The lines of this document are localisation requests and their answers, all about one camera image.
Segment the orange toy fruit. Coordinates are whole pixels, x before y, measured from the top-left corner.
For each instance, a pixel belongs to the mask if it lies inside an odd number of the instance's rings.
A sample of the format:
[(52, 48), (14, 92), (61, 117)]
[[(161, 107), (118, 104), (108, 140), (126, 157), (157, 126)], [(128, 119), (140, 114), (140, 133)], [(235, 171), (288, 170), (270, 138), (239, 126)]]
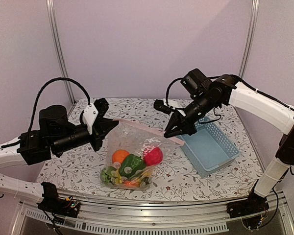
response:
[(122, 164), (125, 158), (129, 155), (129, 152), (123, 149), (116, 150), (112, 154), (112, 163), (113, 164)]

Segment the clear zip top bag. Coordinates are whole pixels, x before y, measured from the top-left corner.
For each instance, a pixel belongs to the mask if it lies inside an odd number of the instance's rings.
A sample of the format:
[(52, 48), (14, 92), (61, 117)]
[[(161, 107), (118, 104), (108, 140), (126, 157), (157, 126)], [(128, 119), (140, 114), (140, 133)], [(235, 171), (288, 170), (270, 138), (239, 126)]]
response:
[[(109, 132), (107, 135), (107, 156), (106, 166), (113, 166), (116, 168), (114, 177), (120, 176), (119, 168), (121, 164), (112, 163), (112, 154), (119, 149), (123, 149), (143, 159), (143, 151), (151, 147), (159, 147), (163, 152), (163, 160), (173, 153), (174, 149), (184, 145), (184, 141), (172, 137), (165, 138), (163, 132), (160, 130), (150, 128), (147, 125), (138, 124), (125, 119), (115, 119), (119, 124)], [(138, 170), (130, 178), (122, 177), (122, 181), (133, 180), (135, 178), (149, 177), (152, 180), (152, 174), (156, 166), (146, 166), (143, 170)], [(124, 184), (120, 185), (106, 185), (110, 188), (131, 189), (131, 190), (144, 190), (145, 188), (129, 188)]]

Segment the red toy apple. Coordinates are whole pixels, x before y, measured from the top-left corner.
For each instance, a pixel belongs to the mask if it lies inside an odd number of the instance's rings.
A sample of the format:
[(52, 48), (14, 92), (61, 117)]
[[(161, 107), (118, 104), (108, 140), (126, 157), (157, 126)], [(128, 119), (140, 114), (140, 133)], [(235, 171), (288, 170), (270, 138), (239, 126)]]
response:
[(163, 160), (163, 152), (159, 147), (151, 147), (143, 151), (146, 166), (158, 165)]

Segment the green toy pepper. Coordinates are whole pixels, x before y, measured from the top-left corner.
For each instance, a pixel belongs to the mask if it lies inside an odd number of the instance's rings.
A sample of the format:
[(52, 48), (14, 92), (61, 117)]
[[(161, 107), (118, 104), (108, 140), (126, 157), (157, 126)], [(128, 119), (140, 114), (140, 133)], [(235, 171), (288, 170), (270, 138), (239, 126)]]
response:
[(145, 169), (146, 164), (144, 160), (134, 154), (129, 154), (121, 164), (119, 168), (119, 174), (123, 177), (130, 178), (138, 170)]

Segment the green toy watermelon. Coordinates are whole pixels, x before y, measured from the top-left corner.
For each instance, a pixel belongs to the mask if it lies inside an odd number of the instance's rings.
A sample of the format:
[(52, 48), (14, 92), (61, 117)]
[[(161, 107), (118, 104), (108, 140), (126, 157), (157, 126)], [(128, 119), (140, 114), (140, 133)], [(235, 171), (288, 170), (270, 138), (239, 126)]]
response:
[(116, 168), (113, 166), (106, 166), (101, 170), (100, 179), (105, 185), (114, 185), (115, 184), (115, 173)]

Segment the yellow toy pear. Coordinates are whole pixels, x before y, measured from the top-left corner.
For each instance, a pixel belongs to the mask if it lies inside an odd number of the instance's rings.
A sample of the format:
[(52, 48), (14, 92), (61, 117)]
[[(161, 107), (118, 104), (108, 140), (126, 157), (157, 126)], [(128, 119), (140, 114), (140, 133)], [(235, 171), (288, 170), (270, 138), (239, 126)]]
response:
[(122, 184), (123, 183), (123, 181), (122, 181), (122, 177), (121, 176), (117, 176), (116, 178), (115, 178), (115, 180), (114, 180), (114, 184), (116, 184), (116, 185), (120, 185), (120, 184)]

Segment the green orange toy mango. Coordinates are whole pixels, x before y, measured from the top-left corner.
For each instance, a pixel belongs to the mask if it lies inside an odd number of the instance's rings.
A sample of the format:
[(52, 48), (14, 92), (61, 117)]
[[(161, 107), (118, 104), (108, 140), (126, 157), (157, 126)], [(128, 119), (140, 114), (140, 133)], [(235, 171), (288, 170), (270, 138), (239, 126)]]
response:
[(124, 185), (129, 188), (145, 188), (149, 186), (151, 183), (151, 179), (149, 177), (144, 178), (135, 178), (133, 180), (124, 181)]

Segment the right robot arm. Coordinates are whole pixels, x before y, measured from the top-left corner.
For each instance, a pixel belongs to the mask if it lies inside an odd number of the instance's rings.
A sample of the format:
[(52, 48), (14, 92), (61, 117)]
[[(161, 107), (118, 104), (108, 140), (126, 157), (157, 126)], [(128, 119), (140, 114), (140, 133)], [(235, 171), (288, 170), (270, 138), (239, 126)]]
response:
[(255, 213), (290, 166), (294, 165), (294, 107), (251, 87), (233, 74), (206, 77), (199, 69), (193, 69), (178, 81), (188, 91), (192, 102), (185, 108), (169, 105), (171, 118), (164, 131), (166, 138), (192, 135), (195, 122), (209, 111), (222, 105), (245, 110), (276, 127), (283, 137), (275, 158), (253, 187), (252, 195), (244, 201), (244, 210)]

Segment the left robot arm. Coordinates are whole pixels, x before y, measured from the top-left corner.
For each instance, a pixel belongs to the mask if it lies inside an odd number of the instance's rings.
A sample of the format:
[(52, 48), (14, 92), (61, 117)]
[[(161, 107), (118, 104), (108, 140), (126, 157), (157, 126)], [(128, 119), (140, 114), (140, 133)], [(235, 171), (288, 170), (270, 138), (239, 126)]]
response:
[[(68, 121), (67, 110), (62, 105), (52, 105), (39, 112), (40, 129), (21, 134), (18, 138), (0, 145), (0, 169), (15, 165), (34, 165), (61, 157), (66, 151), (90, 144), (100, 150), (106, 135), (119, 122), (105, 118), (108, 104), (86, 106), (81, 113), (81, 124)], [(0, 192), (44, 203), (52, 212), (60, 212), (63, 202), (54, 184), (34, 184), (0, 175)]]

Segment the light blue plastic basket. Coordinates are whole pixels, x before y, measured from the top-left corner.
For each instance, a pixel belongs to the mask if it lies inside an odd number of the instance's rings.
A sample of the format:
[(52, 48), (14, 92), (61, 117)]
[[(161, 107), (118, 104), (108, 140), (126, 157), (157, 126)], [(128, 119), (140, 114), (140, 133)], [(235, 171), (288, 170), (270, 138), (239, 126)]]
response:
[(181, 149), (202, 178), (221, 170), (241, 154), (208, 117), (201, 118), (195, 127), (195, 134), (185, 134), (178, 138), (185, 142)]

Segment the floral tablecloth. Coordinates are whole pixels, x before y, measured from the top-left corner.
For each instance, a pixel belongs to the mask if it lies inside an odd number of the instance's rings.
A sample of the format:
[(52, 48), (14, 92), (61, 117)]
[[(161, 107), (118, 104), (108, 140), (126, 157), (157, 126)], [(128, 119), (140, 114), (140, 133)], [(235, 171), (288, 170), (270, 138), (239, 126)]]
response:
[(166, 157), (154, 170), (144, 191), (109, 188), (101, 183), (106, 146), (94, 152), (84, 145), (44, 163), (37, 181), (51, 182), (63, 190), (139, 201), (203, 201), (247, 196), (262, 168), (244, 126), (231, 106), (217, 109), (216, 125), (239, 149), (240, 155), (220, 171), (201, 177), (179, 150)]

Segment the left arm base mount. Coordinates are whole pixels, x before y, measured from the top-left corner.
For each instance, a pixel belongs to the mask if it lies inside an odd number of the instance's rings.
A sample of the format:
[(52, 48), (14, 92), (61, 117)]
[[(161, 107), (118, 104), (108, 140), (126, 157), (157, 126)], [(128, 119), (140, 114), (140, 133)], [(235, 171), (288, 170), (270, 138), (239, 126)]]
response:
[(61, 199), (57, 188), (52, 183), (42, 182), (43, 187), (42, 202), (38, 203), (38, 209), (55, 215), (77, 218), (80, 210), (80, 201), (72, 196)]

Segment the front aluminium rail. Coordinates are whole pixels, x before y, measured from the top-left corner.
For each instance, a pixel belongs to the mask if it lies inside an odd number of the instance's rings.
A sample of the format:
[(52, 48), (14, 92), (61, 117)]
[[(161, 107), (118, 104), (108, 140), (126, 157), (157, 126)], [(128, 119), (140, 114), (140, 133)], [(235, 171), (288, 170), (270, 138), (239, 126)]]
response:
[(247, 217), (230, 217), (228, 199), (156, 202), (76, 194), (76, 218), (58, 223), (63, 235), (294, 235), (294, 220), (282, 191), (267, 197), (262, 227), (247, 229)]

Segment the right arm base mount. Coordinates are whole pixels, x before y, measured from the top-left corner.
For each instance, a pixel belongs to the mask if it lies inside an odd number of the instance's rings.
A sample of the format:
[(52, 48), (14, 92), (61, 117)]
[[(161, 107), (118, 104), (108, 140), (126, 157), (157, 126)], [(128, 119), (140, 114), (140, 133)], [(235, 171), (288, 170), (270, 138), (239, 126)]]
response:
[(247, 199), (230, 202), (226, 205), (226, 212), (230, 218), (244, 217), (243, 225), (250, 230), (261, 227), (269, 209), (267, 199), (251, 192)]

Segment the right aluminium frame post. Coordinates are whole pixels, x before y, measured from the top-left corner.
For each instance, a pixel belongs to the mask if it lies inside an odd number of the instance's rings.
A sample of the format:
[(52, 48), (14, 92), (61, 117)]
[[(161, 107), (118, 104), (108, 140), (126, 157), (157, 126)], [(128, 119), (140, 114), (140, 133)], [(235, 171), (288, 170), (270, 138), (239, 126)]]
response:
[(244, 77), (245, 71), (247, 69), (248, 60), (249, 60), (249, 56), (252, 49), (254, 34), (255, 34), (255, 30), (257, 26), (258, 12), (259, 12), (259, 0), (252, 0), (247, 38), (245, 42), (245, 48), (243, 52), (240, 69), (239, 69), (239, 77), (241, 78)]

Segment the aluminium frame post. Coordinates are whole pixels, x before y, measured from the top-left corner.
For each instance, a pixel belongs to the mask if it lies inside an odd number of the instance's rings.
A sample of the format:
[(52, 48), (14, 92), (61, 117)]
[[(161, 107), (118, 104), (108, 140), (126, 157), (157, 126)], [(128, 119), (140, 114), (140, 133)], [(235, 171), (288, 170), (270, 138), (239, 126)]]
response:
[(245, 71), (247, 69), (248, 60), (249, 60), (249, 56), (252, 49), (254, 34), (255, 34), (255, 30), (257, 26), (258, 12), (259, 12), (259, 0), (252, 0), (247, 38), (245, 42), (245, 48), (243, 52), (240, 69), (239, 69), (239, 77), (241, 78), (244, 77)]
[(58, 60), (60, 72), (63, 77), (69, 77), (64, 55), (63, 55), (63, 50), (61, 47), (60, 35), (59, 35), (57, 21), (56, 21), (54, 1), (46, 0), (46, 5), (47, 5), (48, 18), (49, 18), (49, 25), (51, 29), (52, 39), (54, 43), (55, 53)]

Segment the left aluminium frame post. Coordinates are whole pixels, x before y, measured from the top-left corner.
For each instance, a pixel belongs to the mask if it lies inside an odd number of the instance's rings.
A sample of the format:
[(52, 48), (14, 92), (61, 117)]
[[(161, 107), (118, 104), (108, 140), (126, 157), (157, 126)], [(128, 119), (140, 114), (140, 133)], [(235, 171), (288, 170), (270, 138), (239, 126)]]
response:
[(60, 35), (59, 35), (57, 21), (56, 21), (54, 1), (46, 0), (46, 5), (47, 5), (48, 18), (49, 18), (49, 25), (51, 29), (52, 39), (54, 43), (55, 53), (58, 60), (60, 72), (63, 77), (69, 77), (64, 55), (63, 55), (63, 50), (61, 47)]

